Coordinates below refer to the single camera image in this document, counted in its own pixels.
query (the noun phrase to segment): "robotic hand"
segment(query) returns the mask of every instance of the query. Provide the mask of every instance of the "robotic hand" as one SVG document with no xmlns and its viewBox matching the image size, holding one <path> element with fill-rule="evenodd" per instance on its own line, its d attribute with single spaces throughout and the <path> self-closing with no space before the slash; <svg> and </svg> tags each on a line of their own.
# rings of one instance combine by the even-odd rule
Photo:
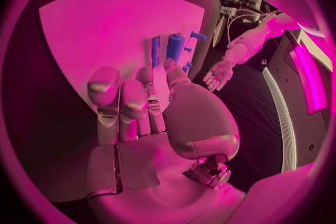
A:
<svg viewBox="0 0 336 224">
<path fill-rule="evenodd" d="M 261 24 L 230 42 L 222 60 L 214 64 L 203 81 L 210 91 L 219 91 L 233 75 L 233 67 L 252 58 L 266 40 L 281 36 L 284 30 L 297 30 L 299 25 L 285 13 L 266 15 Z"/>
</svg>

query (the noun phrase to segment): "blue cylinder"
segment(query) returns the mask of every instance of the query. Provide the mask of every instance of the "blue cylinder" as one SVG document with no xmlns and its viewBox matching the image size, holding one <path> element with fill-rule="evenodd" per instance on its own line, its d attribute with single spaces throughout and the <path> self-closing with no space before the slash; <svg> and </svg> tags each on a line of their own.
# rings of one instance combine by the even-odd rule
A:
<svg viewBox="0 0 336 224">
<path fill-rule="evenodd" d="M 206 41 L 207 40 L 207 36 L 206 35 L 202 35 L 202 34 L 199 34 L 197 32 L 194 32 L 194 31 L 192 31 L 192 34 L 190 36 L 192 38 L 196 38 L 196 39 L 201 40 L 201 41 Z"/>
<path fill-rule="evenodd" d="M 184 37 L 180 35 L 170 35 L 167 47 L 166 59 L 171 58 L 175 63 L 179 61 L 183 45 Z"/>
<path fill-rule="evenodd" d="M 152 67 L 157 67 L 159 65 L 159 58 L 158 58 L 158 52 L 159 52 L 159 46 L 160 46 L 160 37 L 152 38 Z"/>
</svg>

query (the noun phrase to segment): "humanoid robot arm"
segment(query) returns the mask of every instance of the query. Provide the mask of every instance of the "humanoid robot arm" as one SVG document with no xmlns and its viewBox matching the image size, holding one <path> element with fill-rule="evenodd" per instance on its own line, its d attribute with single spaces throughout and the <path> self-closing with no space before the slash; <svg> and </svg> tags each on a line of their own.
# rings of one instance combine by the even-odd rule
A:
<svg viewBox="0 0 336 224">
<path fill-rule="evenodd" d="M 204 77 L 210 91 L 219 91 L 233 75 L 233 67 L 252 58 L 269 38 L 276 38 L 285 30 L 298 30 L 300 26 L 287 14 L 266 15 L 261 24 L 230 42 L 222 60 L 216 63 Z"/>
</svg>

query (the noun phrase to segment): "pink light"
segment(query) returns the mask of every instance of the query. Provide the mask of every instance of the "pink light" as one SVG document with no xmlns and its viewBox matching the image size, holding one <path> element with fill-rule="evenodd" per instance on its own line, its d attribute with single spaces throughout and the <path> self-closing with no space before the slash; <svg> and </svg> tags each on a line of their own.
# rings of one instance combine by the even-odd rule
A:
<svg viewBox="0 0 336 224">
<path fill-rule="evenodd" d="M 291 57 L 300 75 L 306 97 L 308 114 L 326 108 L 326 98 L 318 68 L 310 53 L 301 42 L 295 47 Z"/>
</svg>

